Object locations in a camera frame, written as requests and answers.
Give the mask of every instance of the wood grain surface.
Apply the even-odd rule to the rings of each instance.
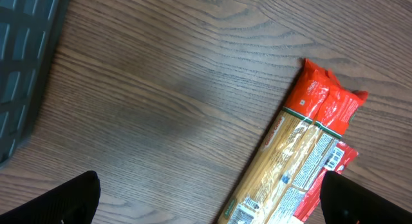
[[[94,223],[212,223],[304,57],[371,93],[344,175],[412,211],[411,52],[412,0],[71,0],[0,213],[95,170]]]

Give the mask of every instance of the black object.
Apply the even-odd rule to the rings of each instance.
[[[70,0],[0,0],[0,167],[33,131]]]
[[[412,214],[334,171],[322,182],[321,204],[327,224],[412,223]]]
[[[97,173],[88,171],[0,215],[1,224],[90,224],[100,198]]]

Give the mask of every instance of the grid pattern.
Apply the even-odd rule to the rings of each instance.
[[[19,144],[59,0],[0,0],[0,164]]]

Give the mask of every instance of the dry pasta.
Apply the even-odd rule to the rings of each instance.
[[[306,60],[218,224],[287,223],[367,96]]]

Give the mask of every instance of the red packaging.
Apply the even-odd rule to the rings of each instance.
[[[329,94],[331,83],[325,69],[306,59],[303,72],[290,93],[285,107],[293,111],[294,115],[312,122]]]
[[[292,220],[289,223],[304,223],[315,210],[319,202],[321,202],[319,197],[321,195],[321,185],[325,173],[327,171],[335,171],[342,174],[343,170],[356,158],[357,155],[358,152],[356,150],[352,149],[344,142],[339,142],[333,150],[333,154],[329,157],[328,161],[326,161],[321,172],[310,187],[310,190],[304,196],[303,201],[298,206],[294,217],[292,217]]]
[[[332,132],[331,135],[340,138],[349,127],[356,110],[365,103],[367,97],[366,91],[351,92],[331,84],[329,96],[316,116],[316,124],[321,129],[325,128],[324,131]]]

